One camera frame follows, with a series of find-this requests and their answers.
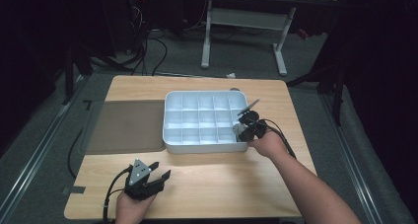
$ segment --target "black cable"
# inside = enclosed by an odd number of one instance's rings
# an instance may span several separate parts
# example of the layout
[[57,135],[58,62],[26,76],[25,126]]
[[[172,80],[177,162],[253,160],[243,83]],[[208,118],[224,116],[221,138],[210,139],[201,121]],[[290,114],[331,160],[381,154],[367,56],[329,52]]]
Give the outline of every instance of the black cable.
[[67,156],[67,168],[68,171],[70,172],[71,176],[76,179],[76,175],[73,172],[73,170],[71,169],[71,153],[73,152],[74,146],[77,143],[77,140],[79,139],[81,133],[83,132],[83,128],[80,130],[80,132],[77,134],[77,137],[74,139],[73,144],[71,145],[70,151],[68,152],[68,156]]
[[[274,127],[268,125],[267,123],[265,123],[265,121],[269,121],[269,122],[273,123],[277,128],[274,128]],[[288,150],[289,155],[291,155],[292,157],[297,159],[295,152],[293,151],[292,147],[290,146],[288,140],[286,139],[285,135],[283,134],[282,130],[280,129],[279,125],[277,125],[277,123],[273,122],[270,119],[265,119],[265,118],[264,119],[259,119],[258,121],[253,121],[252,120],[251,122],[254,122],[254,123],[262,125],[262,126],[265,126],[266,128],[269,128],[271,131],[273,131],[274,133],[279,135],[279,137],[282,139],[283,143],[285,144],[285,147]]]
[[167,46],[162,42],[162,41],[160,41],[159,39],[157,39],[157,38],[153,38],[153,40],[156,40],[156,41],[158,41],[159,43],[161,43],[162,45],[163,45],[163,47],[164,47],[164,49],[165,49],[165,52],[164,52],[164,56],[163,56],[163,58],[161,59],[161,61],[157,64],[157,66],[154,68],[154,70],[153,70],[153,73],[151,74],[151,76],[154,76],[155,74],[156,74],[156,71],[157,71],[157,68],[158,67],[160,67],[160,65],[163,63],[163,61],[166,59],[166,56],[167,56]]
[[111,184],[110,184],[110,187],[108,188],[108,191],[107,191],[107,195],[105,196],[105,199],[104,199],[104,218],[103,218],[103,223],[104,224],[107,224],[107,210],[108,210],[108,203],[110,202],[110,195],[113,193],[112,191],[111,191],[111,189],[113,188],[113,186],[114,186],[114,184],[116,183],[116,181],[117,181],[117,179],[119,179],[123,174],[125,174],[125,173],[131,173],[132,172],[132,165],[129,165],[129,167],[128,168],[126,168],[125,170],[123,170],[122,172],[120,172],[114,179],[113,179],[113,181],[111,182]]

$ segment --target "desk leg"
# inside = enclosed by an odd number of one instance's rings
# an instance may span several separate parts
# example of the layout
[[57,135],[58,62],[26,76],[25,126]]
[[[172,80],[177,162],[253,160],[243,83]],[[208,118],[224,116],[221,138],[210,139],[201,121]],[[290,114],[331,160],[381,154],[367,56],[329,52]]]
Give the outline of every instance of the desk leg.
[[282,47],[286,39],[286,35],[289,31],[290,25],[292,24],[293,16],[295,15],[296,8],[291,8],[285,21],[285,26],[282,30],[282,35],[278,43],[273,44],[274,55],[276,56],[277,67],[279,68],[279,74],[281,76],[287,75],[286,65],[283,61]]
[[209,68],[210,58],[210,28],[212,24],[212,0],[208,0],[208,10],[206,16],[206,35],[205,41],[203,42],[203,53],[202,53],[202,68]]

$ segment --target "wire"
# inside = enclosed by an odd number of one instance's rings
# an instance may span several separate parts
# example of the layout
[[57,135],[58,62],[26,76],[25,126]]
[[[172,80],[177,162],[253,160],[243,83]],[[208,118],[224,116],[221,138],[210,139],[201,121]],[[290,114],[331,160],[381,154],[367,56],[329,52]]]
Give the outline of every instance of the wire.
[[153,38],[153,40],[156,40],[156,41],[158,41],[159,43],[161,43],[162,45],[163,45],[163,47],[164,47],[164,49],[165,49],[165,52],[164,52],[164,56],[163,56],[163,58],[161,59],[161,61],[157,64],[157,66],[154,68],[154,70],[153,70],[153,73],[151,74],[151,76],[154,76],[155,74],[156,74],[156,71],[157,71],[157,68],[158,67],[160,67],[160,65],[163,63],[163,61],[166,59],[166,56],[167,56],[167,46],[162,42],[162,41],[160,41],[159,39],[157,39],[157,38]]
[[[277,123],[275,123],[274,121],[270,120],[270,119],[259,119],[258,121],[254,121],[254,120],[249,120],[250,122],[256,123],[258,125],[262,125],[265,126],[266,128],[269,128],[270,130],[272,130],[274,133],[276,133],[277,135],[279,135],[279,137],[282,139],[283,143],[286,146],[286,149],[288,150],[289,155],[291,155],[292,157],[296,158],[295,152],[293,151],[292,147],[290,146],[288,140],[286,139],[285,135],[283,134],[282,130],[280,129],[279,125],[277,125]],[[273,123],[277,128],[272,127],[270,125],[268,125],[265,121],[269,121],[271,123]]]
[[107,210],[108,210],[108,203],[110,202],[110,195],[112,194],[112,193],[114,193],[114,192],[116,192],[117,190],[115,190],[115,191],[111,191],[112,189],[113,189],[113,186],[114,186],[114,184],[116,183],[116,181],[117,181],[117,179],[119,179],[123,174],[125,174],[125,173],[131,173],[132,172],[132,165],[129,165],[129,167],[128,168],[126,168],[125,170],[123,170],[122,172],[120,172],[114,179],[113,179],[113,181],[111,182],[111,184],[110,184],[110,187],[108,188],[108,191],[107,191],[107,195],[105,196],[105,200],[104,200],[104,216],[103,216],[103,223],[104,224],[107,224]]
[[199,20],[197,21],[197,23],[196,23],[193,27],[190,27],[190,28],[188,28],[188,29],[184,29],[184,30],[183,30],[184,32],[189,31],[189,30],[198,29],[198,28],[201,28],[201,27],[203,27],[203,26],[206,26],[206,24],[202,24],[202,25],[200,25],[200,26],[197,26],[197,25],[199,25],[199,24],[202,22],[203,16],[205,15],[205,12],[206,12],[205,10],[206,10],[207,4],[208,4],[208,1],[206,0],[206,1],[205,1],[205,5],[203,6],[202,14],[200,15],[200,18],[199,18]]
[[76,179],[76,175],[73,172],[73,170],[71,169],[71,153],[74,149],[74,146],[77,143],[77,140],[79,139],[81,133],[83,132],[83,128],[80,130],[80,132],[77,134],[77,137],[74,139],[73,144],[71,145],[70,151],[68,152],[68,156],[67,156],[67,168],[68,168],[68,172],[70,172],[71,176]]

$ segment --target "dark background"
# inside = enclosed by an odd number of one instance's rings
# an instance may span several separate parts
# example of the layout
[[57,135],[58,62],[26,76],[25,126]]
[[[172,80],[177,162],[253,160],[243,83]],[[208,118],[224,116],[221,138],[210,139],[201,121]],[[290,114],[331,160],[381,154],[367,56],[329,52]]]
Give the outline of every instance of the dark background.
[[[414,163],[417,0],[340,1],[370,8],[339,15],[334,11],[313,14],[313,9],[300,8],[291,32],[330,33],[313,71],[341,66],[336,57],[345,50],[345,43],[353,43],[343,54],[345,84],[384,167],[418,219],[418,166]],[[145,0],[137,4],[144,8],[144,18],[149,18],[151,25],[181,35],[182,20],[198,21],[204,0]],[[127,6],[127,0],[0,0],[1,154],[35,108],[55,90],[54,81],[66,64],[65,50],[74,39],[103,55],[134,49],[134,33],[126,27],[131,16]],[[246,7],[268,8],[260,4]],[[323,75],[317,81],[326,77],[334,75]]]

